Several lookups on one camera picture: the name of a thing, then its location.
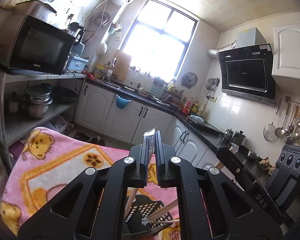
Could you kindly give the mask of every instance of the kitchen counter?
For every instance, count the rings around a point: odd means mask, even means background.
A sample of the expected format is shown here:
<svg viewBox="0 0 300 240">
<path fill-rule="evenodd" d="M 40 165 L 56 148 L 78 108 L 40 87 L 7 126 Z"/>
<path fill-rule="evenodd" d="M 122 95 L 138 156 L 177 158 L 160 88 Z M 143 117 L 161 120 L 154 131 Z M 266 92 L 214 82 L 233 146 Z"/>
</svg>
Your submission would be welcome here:
<svg viewBox="0 0 300 240">
<path fill-rule="evenodd" d="M 117 83 L 118 85 L 121 85 L 122 87 L 120 89 L 116 89 L 114 87 L 111 87 L 110 85 L 107 85 L 105 83 L 101 83 L 98 81 L 92 81 L 89 79 L 86 79 L 86 82 L 98 87 L 101 87 L 105 90 L 111 91 L 113 93 L 116 93 L 120 96 L 123 96 L 125 98 L 130 98 L 131 100 L 137 101 L 141 104 L 156 108 L 160 111 L 166 112 L 168 114 L 171 114 L 178 118 L 186 127 L 188 127 L 196 136 L 198 136 L 206 145 L 209 146 L 209 148 L 216 153 L 217 152 L 217 147 L 219 141 L 222 139 L 222 132 L 219 131 L 217 128 L 214 128 L 214 131 L 211 131 L 210 129 L 205 129 L 202 128 L 192 122 L 190 122 L 187 119 L 187 115 L 179 112 L 179 111 L 173 111 L 167 106 L 163 106 L 153 99 L 145 98 L 141 95 L 138 94 L 138 91 L 136 90 L 135 92 L 133 91 L 128 91 L 125 90 L 123 87 L 123 84 Z"/>
</svg>

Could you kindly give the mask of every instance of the yellow bottle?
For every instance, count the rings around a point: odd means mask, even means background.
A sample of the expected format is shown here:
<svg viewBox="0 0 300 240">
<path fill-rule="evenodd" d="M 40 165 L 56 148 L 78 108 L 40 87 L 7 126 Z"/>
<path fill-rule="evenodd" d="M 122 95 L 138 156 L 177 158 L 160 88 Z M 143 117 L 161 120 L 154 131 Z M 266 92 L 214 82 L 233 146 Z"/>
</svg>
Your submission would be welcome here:
<svg viewBox="0 0 300 240">
<path fill-rule="evenodd" d="M 101 64 L 98 64 L 95 68 L 95 71 L 93 73 L 93 76 L 95 78 L 102 78 L 102 74 L 105 72 L 105 67 Z"/>
</svg>

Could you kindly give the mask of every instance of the wall cabinet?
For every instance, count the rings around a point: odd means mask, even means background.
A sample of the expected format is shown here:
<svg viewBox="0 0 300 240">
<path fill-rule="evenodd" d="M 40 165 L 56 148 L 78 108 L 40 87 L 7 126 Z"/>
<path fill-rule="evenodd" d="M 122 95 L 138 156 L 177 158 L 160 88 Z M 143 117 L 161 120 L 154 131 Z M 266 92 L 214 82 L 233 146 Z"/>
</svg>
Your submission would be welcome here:
<svg viewBox="0 0 300 240">
<path fill-rule="evenodd" d="M 188 131 L 184 137 L 176 155 L 191 162 L 193 166 L 199 162 L 208 150 L 208 146 L 200 140 L 193 132 Z"/>
<path fill-rule="evenodd" d="M 131 144 L 138 145 L 143 142 L 143 134 L 146 131 L 156 127 L 157 130 L 160 130 L 161 138 L 164 138 L 173 116 L 167 114 L 160 110 L 154 109 L 152 107 L 146 106 L 143 110 L 140 122 L 134 133 Z"/>
<path fill-rule="evenodd" d="M 102 133 L 115 94 L 87 83 L 83 89 L 76 123 Z"/>
<path fill-rule="evenodd" d="M 177 152 L 188 130 L 189 129 L 182 122 L 174 117 L 162 141 L 172 146 L 175 152 Z"/>
<path fill-rule="evenodd" d="M 281 90 L 300 96 L 300 24 L 276 26 L 272 76 Z"/>
<path fill-rule="evenodd" d="M 116 105 L 117 97 L 113 99 L 103 134 L 130 143 L 146 106 L 132 100 L 120 109 Z"/>
</svg>

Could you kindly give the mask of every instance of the white cabinet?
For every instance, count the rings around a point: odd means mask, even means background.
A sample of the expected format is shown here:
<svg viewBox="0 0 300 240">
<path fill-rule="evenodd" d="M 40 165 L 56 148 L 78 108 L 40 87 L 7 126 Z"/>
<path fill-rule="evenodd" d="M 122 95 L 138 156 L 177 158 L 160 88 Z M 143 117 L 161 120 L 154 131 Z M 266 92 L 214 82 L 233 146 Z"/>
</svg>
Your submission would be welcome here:
<svg viewBox="0 0 300 240">
<path fill-rule="evenodd" d="M 172 146 L 175 152 L 177 152 L 188 130 L 189 129 L 182 122 L 174 117 L 162 141 Z"/>
<path fill-rule="evenodd" d="M 300 96 L 300 24 L 274 30 L 272 76 L 282 91 Z"/>
<path fill-rule="evenodd" d="M 173 115 L 146 106 L 136 132 L 132 138 L 131 144 L 141 144 L 143 142 L 143 134 L 154 127 L 160 131 L 161 138 L 164 138 L 172 119 Z"/>
<path fill-rule="evenodd" d="M 116 105 L 117 97 L 115 95 L 103 134 L 130 143 L 145 105 L 132 100 L 124 109 L 120 109 Z"/>
<path fill-rule="evenodd" d="M 216 157 L 215 153 L 212 150 L 208 149 L 199 161 L 199 163 L 196 163 L 196 160 L 194 161 L 194 166 L 203 170 L 208 170 L 210 167 L 213 167 L 218 162 L 219 160 Z"/>
<path fill-rule="evenodd" d="M 300 24 L 274 27 L 272 74 L 300 79 Z"/>
<path fill-rule="evenodd" d="M 76 123 L 102 133 L 114 98 L 114 93 L 85 84 Z"/>
<path fill-rule="evenodd" d="M 183 137 L 182 143 L 176 151 L 176 155 L 191 162 L 193 166 L 196 166 L 208 148 L 209 147 L 193 132 L 188 131 L 185 137 Z"/>
</svg>

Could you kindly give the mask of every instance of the teddy bear print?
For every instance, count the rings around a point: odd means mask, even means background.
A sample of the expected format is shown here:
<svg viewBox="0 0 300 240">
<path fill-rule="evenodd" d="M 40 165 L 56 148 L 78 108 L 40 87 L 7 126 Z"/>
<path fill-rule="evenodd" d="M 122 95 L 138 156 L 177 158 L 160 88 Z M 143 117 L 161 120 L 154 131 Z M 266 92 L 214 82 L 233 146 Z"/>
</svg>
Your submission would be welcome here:
<svg viewBox="0 0 300 240">
<path fill-rule="evenodd" d="M 54 143 L 53 136 L 41 132 L 40 129 L 35 129 L 30 133 L 28 140 L 25 143 L 21 154 L 22 159 L 26 160 L 25 152 L 29 151 L 37 159 L 42 160 L 46 157 L 46 153 L 50 150 Z"/>
<path fill-rule="evenodd" d="M 11 205 L 2 201 L 0 203 L 0 217 L 7 227 L 14 233 L 18 235 L 19 231 L 19 218 L 21 216 L 21 210 L 18 206 Z"/>
</svg>

